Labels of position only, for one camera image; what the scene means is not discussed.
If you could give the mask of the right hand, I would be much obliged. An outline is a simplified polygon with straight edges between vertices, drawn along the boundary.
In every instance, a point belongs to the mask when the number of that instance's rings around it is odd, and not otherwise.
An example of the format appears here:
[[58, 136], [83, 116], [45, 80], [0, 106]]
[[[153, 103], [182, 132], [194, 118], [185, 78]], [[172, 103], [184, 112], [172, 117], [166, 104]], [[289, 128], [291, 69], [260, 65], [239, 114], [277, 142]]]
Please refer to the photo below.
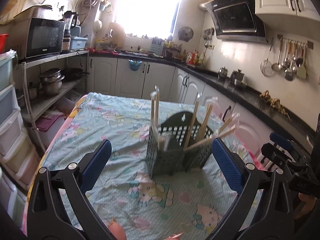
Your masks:
[[299, 193], [298, 198], [300, 203], [294, 210], [294, 219], [298, 220], [303, 216], [310, 213], [317, 203], [317, 198], [315, 196]]

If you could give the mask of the left hand painted nails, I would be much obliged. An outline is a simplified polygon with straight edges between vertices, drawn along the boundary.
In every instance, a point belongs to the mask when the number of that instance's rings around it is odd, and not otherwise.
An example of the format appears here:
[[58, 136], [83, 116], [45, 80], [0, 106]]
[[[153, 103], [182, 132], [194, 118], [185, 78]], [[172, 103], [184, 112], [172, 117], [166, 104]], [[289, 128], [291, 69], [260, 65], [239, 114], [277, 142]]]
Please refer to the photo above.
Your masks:
[[[117, 240], [127, 240], [126, 234], [124, 229], [121, 227], [118, 222], [112, 218], [108, 224], [108, 229], [111, 231], [112, 235], [116, 237]], [[183, 235], [183, 233], [171, 235], [164, 240], [173, 240], [173, 239], [180, 239], [180, 237]]]

